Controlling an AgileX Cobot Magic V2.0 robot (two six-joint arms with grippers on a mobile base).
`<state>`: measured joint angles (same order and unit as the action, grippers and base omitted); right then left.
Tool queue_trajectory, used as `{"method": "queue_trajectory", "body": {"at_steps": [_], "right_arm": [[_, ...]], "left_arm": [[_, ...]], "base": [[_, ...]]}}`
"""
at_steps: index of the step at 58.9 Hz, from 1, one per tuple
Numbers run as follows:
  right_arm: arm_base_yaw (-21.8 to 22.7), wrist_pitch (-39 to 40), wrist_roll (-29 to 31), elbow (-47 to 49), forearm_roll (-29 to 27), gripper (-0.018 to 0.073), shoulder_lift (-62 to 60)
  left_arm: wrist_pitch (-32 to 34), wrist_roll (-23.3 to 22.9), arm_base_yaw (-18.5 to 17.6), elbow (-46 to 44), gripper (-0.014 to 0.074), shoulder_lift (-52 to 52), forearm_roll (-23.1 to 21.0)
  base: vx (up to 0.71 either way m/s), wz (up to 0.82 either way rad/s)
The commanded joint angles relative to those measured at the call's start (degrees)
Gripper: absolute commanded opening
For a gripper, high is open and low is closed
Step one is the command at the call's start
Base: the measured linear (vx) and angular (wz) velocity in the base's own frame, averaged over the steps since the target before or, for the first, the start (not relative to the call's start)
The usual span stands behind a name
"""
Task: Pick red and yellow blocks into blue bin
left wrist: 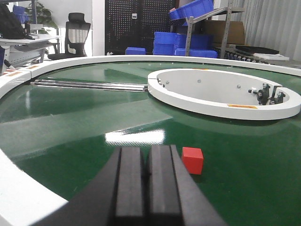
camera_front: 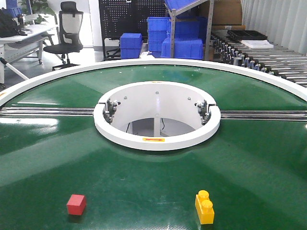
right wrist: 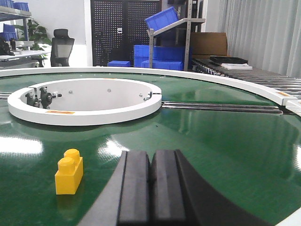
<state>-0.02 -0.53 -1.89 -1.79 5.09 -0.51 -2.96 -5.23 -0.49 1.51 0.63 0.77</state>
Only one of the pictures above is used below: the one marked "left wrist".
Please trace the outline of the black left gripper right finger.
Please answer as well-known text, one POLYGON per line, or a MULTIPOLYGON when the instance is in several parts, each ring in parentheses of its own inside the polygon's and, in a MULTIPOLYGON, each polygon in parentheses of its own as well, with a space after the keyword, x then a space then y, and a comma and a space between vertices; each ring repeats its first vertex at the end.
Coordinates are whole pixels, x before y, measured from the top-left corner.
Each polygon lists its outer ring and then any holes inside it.
POLYGON ((148 156, 151 226, 225 226, 189 175, 174 145, 153 145, 148 156))

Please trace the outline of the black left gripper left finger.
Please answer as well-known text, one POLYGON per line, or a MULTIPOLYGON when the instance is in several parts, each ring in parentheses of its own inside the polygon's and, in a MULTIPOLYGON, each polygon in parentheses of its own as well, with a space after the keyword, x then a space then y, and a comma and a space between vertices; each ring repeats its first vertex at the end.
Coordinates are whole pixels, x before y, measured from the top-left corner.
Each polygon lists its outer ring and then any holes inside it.
POLYGON ((117 147, 93 180, 37 226, 143 226, 143 156, 117 147))

